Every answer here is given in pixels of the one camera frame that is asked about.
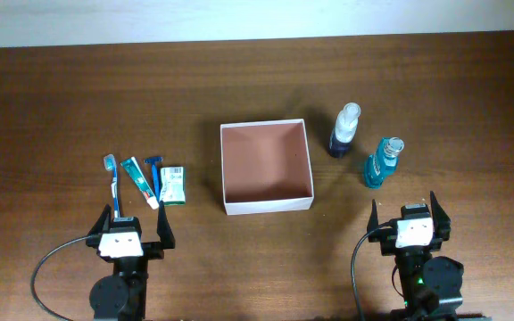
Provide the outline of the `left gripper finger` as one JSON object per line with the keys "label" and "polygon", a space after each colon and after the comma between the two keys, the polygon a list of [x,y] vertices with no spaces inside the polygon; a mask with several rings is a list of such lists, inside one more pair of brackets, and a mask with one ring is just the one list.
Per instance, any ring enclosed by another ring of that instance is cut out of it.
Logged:
{"label": "left gripper finger", "polygon": [[98,220],[94,223],[91,229],[88,231],[88,236],[101,235],[109,229],[110,221],[112,219],[112,208],[109,204],[104,206],[102,213]]}
{"label": "left gripper finger", "polygon": [[160,238],[164,250],[170,250],[176,247],[176,240],[171,230],[163,201],[159,202],[156,233]]}

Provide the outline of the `green white soap packet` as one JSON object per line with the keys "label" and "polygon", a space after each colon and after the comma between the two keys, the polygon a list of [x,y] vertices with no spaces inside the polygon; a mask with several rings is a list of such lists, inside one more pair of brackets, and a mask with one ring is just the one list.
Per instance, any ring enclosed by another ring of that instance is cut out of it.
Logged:
{"label": "green white soap packet", "polygon": [[159,200],[166,206],[184,205],[185,170],[183,167],[163,167],[160,169],[161,192]]}

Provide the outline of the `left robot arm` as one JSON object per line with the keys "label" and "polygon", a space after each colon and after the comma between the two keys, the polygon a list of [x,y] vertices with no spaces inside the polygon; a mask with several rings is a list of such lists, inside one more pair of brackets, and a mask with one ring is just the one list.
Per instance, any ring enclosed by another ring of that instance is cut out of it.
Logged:
{"label": "left robot arm", "polygon": [[176,246],[163,202],[159,203],[156,233],[158,241],[143,242],[137,217],[115,218],[111,206],[104,207],[86,240],[98,257],[113,264],[112,273],[90,291],[94,320],[145,319],[148,263],[163,259],[164,252]]}

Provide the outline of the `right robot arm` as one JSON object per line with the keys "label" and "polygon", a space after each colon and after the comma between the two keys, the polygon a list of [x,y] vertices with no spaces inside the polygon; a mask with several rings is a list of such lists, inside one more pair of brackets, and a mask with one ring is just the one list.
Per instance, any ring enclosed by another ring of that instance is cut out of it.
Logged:
{"label": "right robot arm", "polygon": [[401,207],[401,216],[378,222],[377,204],[367,224],[368,241],[379,243],[381,254],[394,257],[404,307],[390,313],[393,320],[486,320],[482,314],[459,314],[464,266],[455,259],[433,256],[450,239],[451,219],[430,194],[430,203]]}

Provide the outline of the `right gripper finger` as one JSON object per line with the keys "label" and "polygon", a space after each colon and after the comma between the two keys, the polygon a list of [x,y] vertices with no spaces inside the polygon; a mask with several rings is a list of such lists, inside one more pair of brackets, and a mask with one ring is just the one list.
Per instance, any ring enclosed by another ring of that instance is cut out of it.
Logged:
{"label": "right gripper finger", "polygon": [[378,217],[377,217],[377,203],[375,200],[372,200],[371,203],[371,212],[368,221],[368,233],[372,233],[378,228]]}
{"label": "right gripper finger", "polygon": [[430,192],[430,201],[435,237],[448,241],[451,234],[451,219],[439,204],[433,191]]}

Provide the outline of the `green white toothpaste tube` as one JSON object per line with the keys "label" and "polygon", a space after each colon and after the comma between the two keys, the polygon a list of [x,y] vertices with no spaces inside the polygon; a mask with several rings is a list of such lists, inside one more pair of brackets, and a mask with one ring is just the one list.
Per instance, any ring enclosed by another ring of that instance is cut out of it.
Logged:
{"label": "green white toothpaste tube", "polygon": [[159,209],[158,200],[154,194],[153,189],[146,181],[145,175],[139,167],[135,157],[126,159],[120,163],[120,165],[126,170],[134,184],[136,185],[139,192],[144,196],[146,203],[153,209]]}

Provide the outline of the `blue disposable razor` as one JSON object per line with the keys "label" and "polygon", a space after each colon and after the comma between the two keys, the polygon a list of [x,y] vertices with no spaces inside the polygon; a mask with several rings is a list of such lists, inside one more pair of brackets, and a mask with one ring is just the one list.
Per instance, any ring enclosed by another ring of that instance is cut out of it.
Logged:
{"label": "blue disposable razor", "polygon": [[152,176],[153,176],[153,188],[154,188],[154,194],[155,194],[156,200],[160,199],[160,193],[161,193],[161,181],[160,181],[157,164],[162,163],[162,161],[163,161],[162,156],[153,156],[153,157],[144,159],[144,163],[146,165],[151,166],[151,171],[152,171]]}

